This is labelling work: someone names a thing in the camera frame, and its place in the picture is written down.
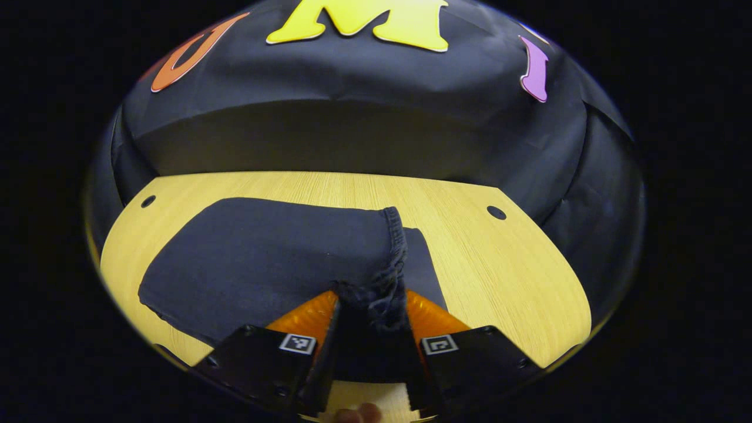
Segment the wooden board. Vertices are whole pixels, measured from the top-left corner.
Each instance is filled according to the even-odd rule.
[[[154,202],[142,208],[152,195]],[[101,274],[114,301],[146,340],[189,365],[211,347],[141,304],[138,286],[157,253],[186,223],[231,197],[371,210],[395,206],[403,224],[425,236],[447,308],[469,326],[497,326],[540,367],[590,334],[590,307],[572,268],[497,188],[326,172],[178,175],[154,179],[123,210],[102,250]],[[507,218],[493,217],[489,205]],[[403,417],[417,420],[412,412]]]

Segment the letter m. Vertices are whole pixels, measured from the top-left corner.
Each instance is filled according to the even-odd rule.
[[[433,51],[447,51],[441,37],[438,14],[444,0],[301,0],[284,26],[269,34],[268,44],[307,40],[323,34],[326,27],[317,22],[321,11],[332,18],[342,35],[355,35],[379,15],[389,11],[387,21],[374,28],[385,41]]]

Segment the black background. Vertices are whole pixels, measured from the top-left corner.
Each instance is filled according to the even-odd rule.
[[[93,142],[131,85],[246,4],[57,2],[3,11],[10,307],[0,420],[259,421],[142,342],[97,279],[80,216]],[[731,2],[686,4],[502,5],[563,46],[623,112],[644,158],[649,222],[635,287],[603,331],[553,375],[474,420],[741,418],[749,390],[746,360],[734,352],[744,332],[732,289],[750,277],[731,262],[749,242],[732,216],[746,194],[748,137],[732,121],[744,111],[736,103],[746,88],[734,81],[744,72],[735,62],[747,51],[744,21]]]

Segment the folded cloth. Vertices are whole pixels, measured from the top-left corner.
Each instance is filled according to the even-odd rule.
[[[400,330],[406,288],[446,309],[426,241],[402,227],[396,208],[231,198],[165,245],[138,296],[171,326],[216,346],[241,325],[266,326],[329,289],[366,311],[376,331]]]

